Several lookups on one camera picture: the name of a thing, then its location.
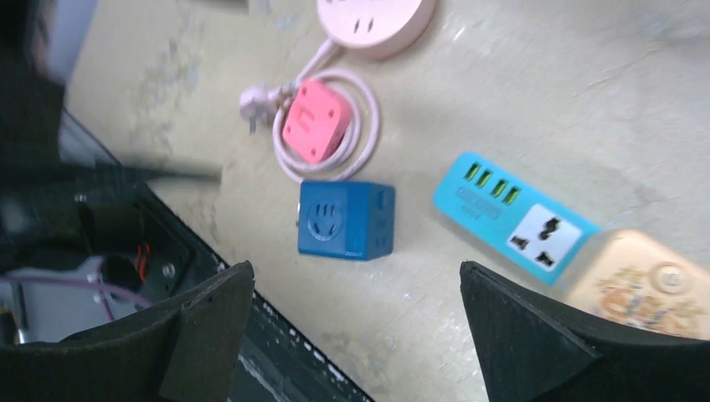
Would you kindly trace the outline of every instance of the floral pattern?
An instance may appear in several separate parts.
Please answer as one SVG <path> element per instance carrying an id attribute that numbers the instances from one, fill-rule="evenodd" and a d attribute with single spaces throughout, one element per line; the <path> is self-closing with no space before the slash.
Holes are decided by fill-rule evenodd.
<path id="1" fill-rule="evenodd" d="M 685 338 L 702 338 L 700 316 L 707 312 L 691 298 L 654 296 L 648 271 L 629 266 L 597 281 L 599 305 L 593 314 L 630 327 Z"/>

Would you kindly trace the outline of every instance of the wires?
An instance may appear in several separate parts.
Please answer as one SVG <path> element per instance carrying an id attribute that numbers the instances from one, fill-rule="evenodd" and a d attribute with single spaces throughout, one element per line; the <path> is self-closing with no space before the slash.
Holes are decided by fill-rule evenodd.
<path id="1" fill-rule="evenodd" d="M 105 260 L 99 264 L 99 266 L 96 268 L 96 271 L 94 272 L 93 275 L 89 276 L 89 282 L 97 282 L 101 281 L 101 268 L 104 267 Z M 104 312 L 106 313 L 106 318 L 110 322 L 114 322 L 116 320 L 116 317 L 113 315 L 113 311 L 111 310 L 111 306 L 109 305 L 109 301 L 106 298 L 106 294 L 104 292 L 99 292 L 98 296 L 100 298 L 99 303 L 101 304 L 102 307 L 104 307 Z"/>
<path id="2" fill-rule="evenodd" d="M 350 178 L 368 162 L 377 146 L 380 127 L 379 105 L 373 91 L 365 81 L 352 71 L 345 69 L 329 69 L 314 73 L 316 68 L 323 64 L 328 57 L 335 54 L 338 49 L 337 44 L 327 39 L 303 71 L 296 77 L 295 81 L 275 90 L 251 88 L 245 91 L 239 99 L 242 117 L 250 121 L 252 129 L 257 121 L 267 122 L 273 118 L 271 133 L 274 140 L 276 160 L 284 173 L 297 183 L 305 179 L 304 174 L 330 173 L 338 170 L 352 156 L 360 141 L 363 126 L 361 107 L 347 88 L 331 81 L 342 81 L 361 93 L 369 109 L 370 122 L 368 142 L 365 144 L 363 151 L 350 166 L 340 173 L 327 178 L 327 180 L 336 182 Z M 306 78 L 313 78 L 327 83 L 350 104 L 352 109 L 352 122 L 347 127 L 338 149 L 325 161 L 312 165 L 303 162 L 299 157 L 292 156 L 292 153 L 286 149 L 282 138 L 284 123 L 291 107 L 291 102 L 301 82 Z"/>
<path id="3" fill-rule="evenodd" d="M 152 304 L 146 298 L 139 296 L 136 293 L 133 293 L 132 291 L 103 282 L 88 282 L 64 278 L 48 278 L 46 276 L 0 276 L 0 283 L 33 283 L 37 285 L 68 286 L 77 289 L 84 289 L 87 291 L 110 293 L 112 295 L 131 301 L 143 308 L 148 308 Z"/>

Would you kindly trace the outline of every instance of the round pink power strip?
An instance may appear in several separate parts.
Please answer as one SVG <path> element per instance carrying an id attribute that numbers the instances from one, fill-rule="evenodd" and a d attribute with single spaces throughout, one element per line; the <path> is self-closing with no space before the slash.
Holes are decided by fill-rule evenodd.
<path id="1" fill-rule="evenodd" d="M 407 49 L 436 9 L 436 0 L 317 1 L 331 40 L 366 59 L 387 59 Z"/>

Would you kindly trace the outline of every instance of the universal socket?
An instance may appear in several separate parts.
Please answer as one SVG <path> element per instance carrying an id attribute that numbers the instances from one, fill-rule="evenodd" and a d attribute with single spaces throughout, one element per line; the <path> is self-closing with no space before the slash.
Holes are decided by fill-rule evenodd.
<path id="1" fill-rule="evenodd" d="M 434 194 L 443 214 L 553 285 L 599 228 L 475 153 L 459 156 Z"/>

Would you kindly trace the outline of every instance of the power strip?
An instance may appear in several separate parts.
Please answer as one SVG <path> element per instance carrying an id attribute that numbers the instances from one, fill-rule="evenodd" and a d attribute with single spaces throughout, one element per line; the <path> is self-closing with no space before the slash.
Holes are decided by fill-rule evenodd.
<path id="1" fill-rule="evenodd" d="M 553 285 L 599 227 L 475 153 L 441 181 L 434 204 L 499 253 Z"/>
<path id="2" fill-rule="evenodd" d="M 633 229 L 599 233 L 555 286 L 583 312 L 647 331 L 710 340 L 710 274 Z"/>

